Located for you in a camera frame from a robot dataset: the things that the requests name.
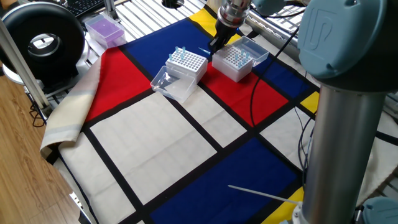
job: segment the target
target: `red square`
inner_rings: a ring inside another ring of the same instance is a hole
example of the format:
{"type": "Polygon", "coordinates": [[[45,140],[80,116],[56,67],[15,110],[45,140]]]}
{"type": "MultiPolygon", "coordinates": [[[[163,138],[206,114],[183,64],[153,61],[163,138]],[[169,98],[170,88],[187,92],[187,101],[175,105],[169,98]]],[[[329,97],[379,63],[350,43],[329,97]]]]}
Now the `red square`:
{"type": "Polygon", "coordinates": [[[150,81],[117,47],[108,49],[101,56],[98,89],[86,121],[149,88],[150,81]]]}
{"type": "MultiPolygon", "coordinates": [[[[250,119],[250,97],[258,77],[250,73],[238,83],[213,68],[211,63],[201,81],[233,111],[252,126],[250,119]]],[[[253,98],[253,118],[258,124],[288,102],[264,81],[260,80],[253,98]]]]}

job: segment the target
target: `white wire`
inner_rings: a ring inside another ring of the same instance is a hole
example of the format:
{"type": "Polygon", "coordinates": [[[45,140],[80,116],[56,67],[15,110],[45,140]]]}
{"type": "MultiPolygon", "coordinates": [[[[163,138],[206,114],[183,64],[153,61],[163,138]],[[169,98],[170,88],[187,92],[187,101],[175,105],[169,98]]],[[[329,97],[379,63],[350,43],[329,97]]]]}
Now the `white wire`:
{"type": "Polygon", "coordinates": [[[280,201],[283,201],[283,202],[293,203],[295,205],[299,204],[299,202],[295,202],[295,201],[292,201],[292,200],[289,200],[289,199],[273,196],[273,195],[270,195],[270,194],[265,194],[265,193],[262,193],[262,192],[257,192],[255,190],[244,189],[242,187],[236,187],[236,186],[233,186],[233,185],[228,185],[228,187],[231,187],[231,188],[236,189],[236,190],[242,190],[244,192],[249,192],[249,193],[252,193],[252,194],[258,194],[258,195],[261,195],[261,196],[273,198],[273,199],[280,200],[280,201]]]}

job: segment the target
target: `mondrian-style mat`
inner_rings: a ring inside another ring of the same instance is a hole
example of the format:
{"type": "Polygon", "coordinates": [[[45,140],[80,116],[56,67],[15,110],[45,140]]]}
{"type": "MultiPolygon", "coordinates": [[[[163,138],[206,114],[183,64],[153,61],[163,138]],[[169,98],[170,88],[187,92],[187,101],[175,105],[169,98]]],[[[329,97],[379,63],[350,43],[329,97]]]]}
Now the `mondrian-style mat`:
{"type": "Polygon", "coordinates": [[[65,172],[78,183],[95,221],[290,219],[294,205],[239,192],[229,184],[302,200],[302,174],[291,149],[297,148],[301,133],[297,114],[302,122],[315,118],[318,88],[293,68],[277,60],[262,76],[253,103],[255,127],[249,114],[251,91],[271,55],[239,83],[209,62],[184,103],[150,88],[175,46],[209,57],[199,47],[207,49],[214,24],[213,12],[205,7],[102,56],[98,88],[81,134],[76,144],[59,146],[62,161],[74,164],[65,172]]]}

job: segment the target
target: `yellow square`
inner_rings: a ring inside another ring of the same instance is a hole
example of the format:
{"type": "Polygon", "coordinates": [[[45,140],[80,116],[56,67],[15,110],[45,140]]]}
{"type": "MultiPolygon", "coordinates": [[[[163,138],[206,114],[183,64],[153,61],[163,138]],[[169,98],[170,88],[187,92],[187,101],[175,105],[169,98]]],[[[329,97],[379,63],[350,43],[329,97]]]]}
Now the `yellow square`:
{"type": "Polygon", "coordinates": [[[319,93],[314,92],[309,97],[301,102],[301,105],[306,107],[312,113],[315,113],[318,109],[318,100],[319,100],[319,93]]]}

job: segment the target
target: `purple container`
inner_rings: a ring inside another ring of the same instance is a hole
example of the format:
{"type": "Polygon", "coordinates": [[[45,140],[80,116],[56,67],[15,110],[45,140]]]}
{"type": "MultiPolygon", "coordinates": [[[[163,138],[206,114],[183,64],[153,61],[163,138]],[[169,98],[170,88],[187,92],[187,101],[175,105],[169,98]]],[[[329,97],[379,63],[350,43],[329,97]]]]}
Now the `purple container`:
{"type": "Polygon", "coordinates": [[[106,49],[126,43],[124,27],[108,16],[98,15],[85,24],[90,37],[106,49]]]}

